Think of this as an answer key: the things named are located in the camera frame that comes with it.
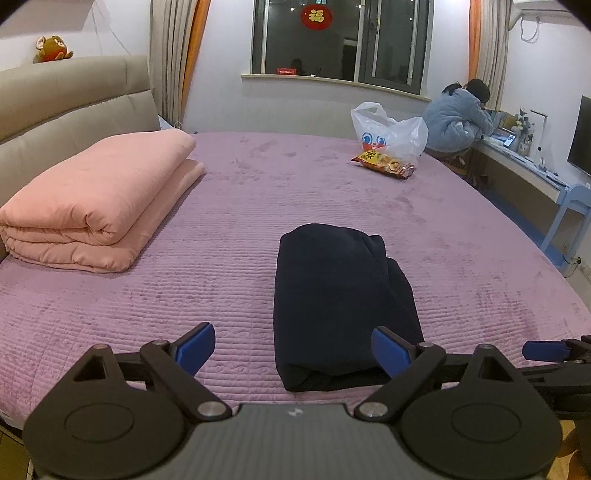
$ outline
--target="person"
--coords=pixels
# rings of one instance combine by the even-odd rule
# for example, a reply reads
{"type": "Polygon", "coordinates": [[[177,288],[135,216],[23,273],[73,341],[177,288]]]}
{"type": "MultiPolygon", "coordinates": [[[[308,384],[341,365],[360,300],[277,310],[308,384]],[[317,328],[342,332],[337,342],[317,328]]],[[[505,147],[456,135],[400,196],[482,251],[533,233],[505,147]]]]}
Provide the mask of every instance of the person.
{"type": "Polygon", "coordinates": [[[484,110],[491,98],[487,85],[478,79],[464,87],[454,83],[433,100],[423,118],[429,128],[425,152],[444,162],[454,162],[465,155],[482,134],[494,131],[491,116],[484,110]]]}
{"type": "Polygon", "coordinates": [[[290,68],[297,70],[296,75],[307,76],[306,72],[304,72],[304,65],[301,59],[293,59],[290,64],[290,68]]]}

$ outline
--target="window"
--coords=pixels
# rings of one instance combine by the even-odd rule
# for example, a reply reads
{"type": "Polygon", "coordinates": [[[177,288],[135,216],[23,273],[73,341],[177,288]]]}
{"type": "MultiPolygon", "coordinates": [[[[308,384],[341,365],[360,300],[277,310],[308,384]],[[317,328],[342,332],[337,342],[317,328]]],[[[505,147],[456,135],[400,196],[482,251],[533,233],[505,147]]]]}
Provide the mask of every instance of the window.
{"type": "Polygon", "coordinates": [[[252,72],[419,94],[429,0],[256,0],[252,72]]]}

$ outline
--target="snack bag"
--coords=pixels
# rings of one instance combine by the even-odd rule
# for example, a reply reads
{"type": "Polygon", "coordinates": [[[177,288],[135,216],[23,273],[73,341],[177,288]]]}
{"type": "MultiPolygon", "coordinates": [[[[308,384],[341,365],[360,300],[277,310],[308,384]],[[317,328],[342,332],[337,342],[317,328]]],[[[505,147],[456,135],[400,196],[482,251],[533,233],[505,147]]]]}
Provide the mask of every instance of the snack bag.
{"type": "Polygon", "coordinates": [[[401,160],[391,158],[375,150],[368,150],[351,161],[361,163],[366,168],[393,175],[398,179],[406,180],[414,173],[415,166],[411,163],[405,163],[401,160]]]}

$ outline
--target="air conditioner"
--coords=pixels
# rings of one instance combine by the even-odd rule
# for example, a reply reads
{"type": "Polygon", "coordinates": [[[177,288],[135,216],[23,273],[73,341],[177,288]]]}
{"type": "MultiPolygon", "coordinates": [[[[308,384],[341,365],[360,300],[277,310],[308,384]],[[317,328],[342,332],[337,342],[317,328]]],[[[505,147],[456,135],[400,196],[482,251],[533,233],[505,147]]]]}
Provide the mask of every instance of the air conditioner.
{"type": "Polygon", "coordinates": [[[571,13],[556,0],[513,0],[517,11],[524,15],[570,17],[571,13]]]}

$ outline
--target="bed frame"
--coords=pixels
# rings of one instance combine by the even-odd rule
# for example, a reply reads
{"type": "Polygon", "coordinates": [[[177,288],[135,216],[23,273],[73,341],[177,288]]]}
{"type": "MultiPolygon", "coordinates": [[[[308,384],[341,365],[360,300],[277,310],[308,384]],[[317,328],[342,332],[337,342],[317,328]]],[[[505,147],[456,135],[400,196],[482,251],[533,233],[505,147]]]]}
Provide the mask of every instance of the bed frame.
{"type": "MultiPolygon", "coordinates": [[[[145,56],[81,57],[0,72],[0,206],[111,135],[156,131],[145,56]]],[[[0,261],[6,257],[0,242],[0,261]]]]}

